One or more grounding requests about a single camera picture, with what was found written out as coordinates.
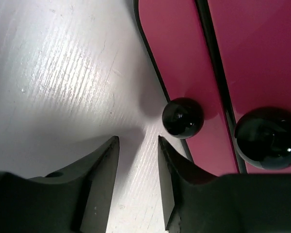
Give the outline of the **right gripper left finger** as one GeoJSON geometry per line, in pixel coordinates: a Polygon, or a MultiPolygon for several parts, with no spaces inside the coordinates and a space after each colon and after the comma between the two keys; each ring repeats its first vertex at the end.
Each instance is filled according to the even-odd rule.
{"type": "Polygon", "coordinates": [[[0,171],[0,233],[105,232],[119,151],[119,138],[112,136],[45,177],[0,171]]]}

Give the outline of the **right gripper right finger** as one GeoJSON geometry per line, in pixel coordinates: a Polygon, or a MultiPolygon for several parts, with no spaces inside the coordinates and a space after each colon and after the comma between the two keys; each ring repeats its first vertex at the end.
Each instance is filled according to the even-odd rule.
{"type": "Polygon", "coordinates": [[[162,136],[158,164],[170,233],[291,233],[291,174],[214,176],[162,136]]]}

